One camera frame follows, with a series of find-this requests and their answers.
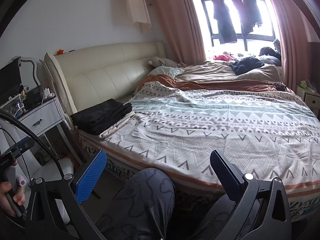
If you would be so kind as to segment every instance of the patterned blanket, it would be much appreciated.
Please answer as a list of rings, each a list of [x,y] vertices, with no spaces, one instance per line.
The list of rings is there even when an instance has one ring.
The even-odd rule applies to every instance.
[[[223,192],[209,162],[220,149],[243,173],[280,177],[292,221],[318,207],[320,123],[296,95],[183,92],[149,82],[130,102],[136,115],[128,124],[102,141],[80,132],[81,140],[134,171],[159,168],[178,188],[202,196]]]

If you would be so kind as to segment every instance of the person's leg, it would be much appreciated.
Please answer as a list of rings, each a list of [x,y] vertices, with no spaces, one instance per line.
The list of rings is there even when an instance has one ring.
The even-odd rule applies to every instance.
[[[229,214],[231,214],[235,206],[236,202],[231,201],[227,194],[223,195],[208,211],[196,229],[195,233],[189,238],[189,240],[212,239],[223,225]],[[259,206],[260,204],[258,200],[256,200],[239,236],[245,236],[249,232],[254,218],[258,212]]]
[[[165,240],[174,208],[174,185],[148,168],[132,176],[96,223],[107,240]]]

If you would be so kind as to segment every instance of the drawer handle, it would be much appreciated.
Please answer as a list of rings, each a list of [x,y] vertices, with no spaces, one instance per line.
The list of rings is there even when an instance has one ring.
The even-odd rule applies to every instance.
[[[39,121],[35,122],[32,126],[39,125],[41,121],[43,121],[43,119],[39,119]]]

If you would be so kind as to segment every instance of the nightstand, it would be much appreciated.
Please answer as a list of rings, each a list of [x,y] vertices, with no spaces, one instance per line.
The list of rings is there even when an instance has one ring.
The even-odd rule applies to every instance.
[[[320,94],[313,93],[297,85],[296,95],[301,97],[301,99],[306,103],[307,106],[309,106],[315,116],[318,117],[320,109]]]
[[[74,148],[71,146],[68,138],[66,137],[62,127],[61,123],[65,121],[65,117],[62,114],[62,107],[57,100],[57,98],[52,98],[42,104],[42,106],[38,106],[26,114],[24,114],[22,117],[20,117],[18,120],[22,122],[26,127],[28,127],[31,131],[33,131],[37,136],[43,135],[49,144],[50,148],[52,149],[53,153],[57,156],[54,148],[52,147],[50,141],[48,140],[45,133],[50,130],[53,127],[57,127],[58,131],[66,143],[67,147],[69,148],[70,152],[73,154],[75,159],[78,161],[78,163],[81,165],[83,162],[75,152]],[[21,140],[25,138],[27,135],[21,131],[20,129],[16,128],[15,126],[7,123],[4,120],[0,119],[0,127],[6,129],[11,135],[16,135],[14,137],[17,137]]]

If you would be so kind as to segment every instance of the pink curtain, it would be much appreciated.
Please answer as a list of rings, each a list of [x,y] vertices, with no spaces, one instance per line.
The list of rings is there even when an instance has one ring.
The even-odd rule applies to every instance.
[[[177,62],[193,65],[206,60],[192,0],[153,0],[164,35]]]
[[[276,13],[282,54],[282,80],[296,91],[296,84],[310,79],[310,46],[299,8],[292,0],[271,0]]]

